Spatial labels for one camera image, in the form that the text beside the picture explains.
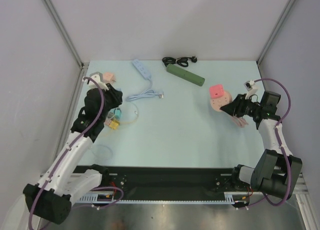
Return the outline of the pink deer cube socket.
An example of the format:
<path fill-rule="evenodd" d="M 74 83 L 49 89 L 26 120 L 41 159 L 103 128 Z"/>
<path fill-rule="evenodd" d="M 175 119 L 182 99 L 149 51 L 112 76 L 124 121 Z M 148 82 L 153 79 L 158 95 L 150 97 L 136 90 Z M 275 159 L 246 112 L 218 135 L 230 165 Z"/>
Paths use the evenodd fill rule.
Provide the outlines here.
<path fill-rule="evenodd" d="M 116 82 L 116 76 L 114 73 L 111 73 L 111 72 L 105 72 L 103 73 L 103 82 L 104 83 L 110 83 L 110 84 L 113 84 Z"/>

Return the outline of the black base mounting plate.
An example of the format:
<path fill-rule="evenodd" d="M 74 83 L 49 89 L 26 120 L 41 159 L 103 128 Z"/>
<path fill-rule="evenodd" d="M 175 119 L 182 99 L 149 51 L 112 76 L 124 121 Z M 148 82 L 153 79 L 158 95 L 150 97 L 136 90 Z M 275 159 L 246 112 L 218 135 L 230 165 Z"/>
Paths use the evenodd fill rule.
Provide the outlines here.
<path fill-rule="evenodd" d="M 176 168 L 176 167 L 108 167 L 110 180 L 124 191 L 135 192 L 247 193 L 249 185 L 235 181 L 232 168 Z"/>

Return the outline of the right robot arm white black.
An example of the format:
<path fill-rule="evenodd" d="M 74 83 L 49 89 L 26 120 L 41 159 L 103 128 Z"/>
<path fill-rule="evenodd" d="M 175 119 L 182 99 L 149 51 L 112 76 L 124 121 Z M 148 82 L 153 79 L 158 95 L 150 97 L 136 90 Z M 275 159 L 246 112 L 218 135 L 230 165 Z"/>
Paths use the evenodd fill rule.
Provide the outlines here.
<path fill-rule="evenodd" d="M 231 186 L 243 190 L 250 185 L 253 191 L 280 199 L 289 199 L 303 163 L 289 151 L 282 134 L 282 121 L 276 114 L 281 96 L 265 91 L 260 102 L 252 102 L 239 94 L 220 109 L 232 117 L 249 116 L 262 137 L 264 152 L 256 167 L 239 164 L 232 170 Z"/>

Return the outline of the red pink cube charger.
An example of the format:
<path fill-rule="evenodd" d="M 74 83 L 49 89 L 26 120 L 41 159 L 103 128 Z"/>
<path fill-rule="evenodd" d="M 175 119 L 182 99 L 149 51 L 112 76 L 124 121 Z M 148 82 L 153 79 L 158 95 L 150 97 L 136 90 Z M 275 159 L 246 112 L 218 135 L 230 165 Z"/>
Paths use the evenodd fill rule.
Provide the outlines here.
<path fill-rule="evenodd" d="M 209 94 L 211 99 L 220 98 L 224 95 L 225 91 L 222 84 L 210 86 Z"/>

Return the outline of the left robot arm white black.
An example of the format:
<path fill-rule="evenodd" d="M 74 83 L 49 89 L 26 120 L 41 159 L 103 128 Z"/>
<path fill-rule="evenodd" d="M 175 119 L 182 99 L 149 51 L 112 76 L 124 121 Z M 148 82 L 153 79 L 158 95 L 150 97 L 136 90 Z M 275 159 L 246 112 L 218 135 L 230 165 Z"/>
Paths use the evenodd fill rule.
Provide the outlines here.
<path fill-rule="evenodd" d="M 49 222 L 61 224 L 68 217 L 73 205 L 87 192 L 106 188 L 118 191 L 111 183 L 107 167 L 93 164 L 79 178 L 70 181 L 84 153 L 93 145 L 104 129 L 109 111 L 122 104 L 123 94 L 110 83 L 90 80 L 84 106 L 74 121 L 65 146 L 47 172 L 34 185 L 23 189 L 29 210 L 28 228 L 36 215 Z"/>

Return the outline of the aluminium frame post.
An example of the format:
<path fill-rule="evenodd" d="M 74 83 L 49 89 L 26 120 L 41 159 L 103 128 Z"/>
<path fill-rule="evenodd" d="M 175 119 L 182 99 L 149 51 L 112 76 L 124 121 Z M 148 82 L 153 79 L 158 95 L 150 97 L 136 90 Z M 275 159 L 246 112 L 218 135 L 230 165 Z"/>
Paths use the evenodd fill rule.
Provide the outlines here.
<path fill-rule="evenodd" d="M 73 60 L 76 62 L 77 66 L 81 69 L 81 70 L 87 70 L 89 67 L 89 63 L 88 62 L 84 62 L 81 58 L 80 55 L 68 33 L 68 31 L 66 30 L 52 0 L 41 0 L 45 9 L 47 10 L 53 24 L 55 25 L 55 27 L 57 28 L 66 48 L 68 49 L 68 51 L 70 52 Z"/>
<path fill-rule="evenodd" d="M 269 35 L 266 43 L 264 44 L 257 60 L 256 64 L 258 67 L 260 67 L 261 63 L 263 62 L 265 56 L 267 55 L 269 49 L 271 48 L 273 42 L 275 41 L 278 33 L 284 26 L 289 14 L 291 13 L 291 10 L 293 9 L 294 5 L 296 4 L 297 0 L 288 0 L 284 9 L 282 10 L 275 26 L 273 27 L 271 34 Z"/>

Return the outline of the left aluminium frame post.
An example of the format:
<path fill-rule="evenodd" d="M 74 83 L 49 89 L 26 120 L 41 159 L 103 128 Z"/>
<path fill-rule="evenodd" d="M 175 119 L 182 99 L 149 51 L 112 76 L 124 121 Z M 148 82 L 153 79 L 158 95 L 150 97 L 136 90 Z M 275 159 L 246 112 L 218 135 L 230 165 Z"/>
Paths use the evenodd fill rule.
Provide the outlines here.
<path fill-rule="evenodd" d="M 68 49 L 68 51 L 70 52 L 73 60 L 76 62 L 77 66 L 81 69 L 81 70 L 87 70 L 89 67 L 89 63 L 88 62 L 84 62 L 81 58 L 80 55 L 68 33 L 68 31 L 66 30 L 52 0 L 41 0 L 45 9 L 47 10 L 53 24 L 55 25 L 55 27 L 57 28 L 66 48 Z"/>

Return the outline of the small yellow orange adapter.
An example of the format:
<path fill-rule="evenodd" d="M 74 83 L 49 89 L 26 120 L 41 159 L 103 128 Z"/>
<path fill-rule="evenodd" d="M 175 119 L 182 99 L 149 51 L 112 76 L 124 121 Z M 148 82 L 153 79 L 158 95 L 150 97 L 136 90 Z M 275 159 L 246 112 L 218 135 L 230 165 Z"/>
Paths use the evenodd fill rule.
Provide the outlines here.
<path fill-rule="evenodd" d="M 120 123 L 117 120 L 111 120 L 108 124 L 109 128 L 112 130 L 117 130 L 118 127 L 120 126 Z"/>

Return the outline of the pink round socket hub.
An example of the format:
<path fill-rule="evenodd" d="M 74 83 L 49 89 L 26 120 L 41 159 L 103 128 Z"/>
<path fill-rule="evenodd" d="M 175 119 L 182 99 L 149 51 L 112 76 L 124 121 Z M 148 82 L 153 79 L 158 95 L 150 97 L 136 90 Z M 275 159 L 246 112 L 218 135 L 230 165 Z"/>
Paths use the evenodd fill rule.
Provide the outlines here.
<path fill-rule="evenodd" d="M 221 112 L 221 107 L 232 102 L 232 96 L 228 91 L 224 91 L 224 94 L 218 98 L 210 99 L 211 107 L 217 111 Z"/>

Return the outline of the green power strip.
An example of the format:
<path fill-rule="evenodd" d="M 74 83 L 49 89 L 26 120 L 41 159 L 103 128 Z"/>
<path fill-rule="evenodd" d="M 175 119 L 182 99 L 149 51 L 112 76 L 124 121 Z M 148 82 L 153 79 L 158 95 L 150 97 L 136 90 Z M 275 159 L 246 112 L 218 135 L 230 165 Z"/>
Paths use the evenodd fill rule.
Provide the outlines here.
<path fill-rule="evenodd" d="M 173 64 L 168 64 L 166 66 L 166 71 L 197 86 L 203 86 L 205 82 L 205 78 Z"/>

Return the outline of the pink plug adapter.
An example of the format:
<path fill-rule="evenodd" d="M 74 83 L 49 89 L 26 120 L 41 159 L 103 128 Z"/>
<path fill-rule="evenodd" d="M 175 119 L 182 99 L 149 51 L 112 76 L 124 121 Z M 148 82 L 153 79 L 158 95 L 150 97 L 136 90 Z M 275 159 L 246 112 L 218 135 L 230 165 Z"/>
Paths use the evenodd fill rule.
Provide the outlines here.
<path fill-rule="evenodd" d="M 110 125 L 112 123 L 113 119 L 112 118 L 107 118 L 104 122 L 105 125 Z"/>

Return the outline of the teal plug adapter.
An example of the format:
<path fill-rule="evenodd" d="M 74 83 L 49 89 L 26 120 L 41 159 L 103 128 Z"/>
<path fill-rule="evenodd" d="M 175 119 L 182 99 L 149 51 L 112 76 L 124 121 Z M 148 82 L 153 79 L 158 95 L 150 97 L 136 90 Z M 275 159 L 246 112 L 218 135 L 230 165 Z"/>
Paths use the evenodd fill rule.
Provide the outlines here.
<path fill-rule="evenodd" d="M 113 114 L 115 119 L 120 119 L 122 116 L 122 110 L 119 107 L 117 107 L 113 110 Z"/>

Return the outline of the right aluminium frame post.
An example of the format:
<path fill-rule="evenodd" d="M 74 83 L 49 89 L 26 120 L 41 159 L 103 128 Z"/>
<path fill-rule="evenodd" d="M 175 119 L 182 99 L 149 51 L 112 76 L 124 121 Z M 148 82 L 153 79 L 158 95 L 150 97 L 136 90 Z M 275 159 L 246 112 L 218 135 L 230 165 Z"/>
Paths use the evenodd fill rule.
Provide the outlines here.
<path fill-rule="evenodd" d="M 273 42 L 275 41 L 278 33 L 284 26 L 289 14 L 291 13 L 291 10 L 293 9 L 294 5 L 296 4 L 297 0 L 288 0 L 284 9 L 282 10 L 275 26 L 273 27 L 271 34 L 269 35 L 266 43 L 264 44 L 257 60 L 256 64 L 258 67 L 260 67 L 261 63 L 263 62 L 265 56 L 267 55 L 269 49 L 271 48 Z"/>

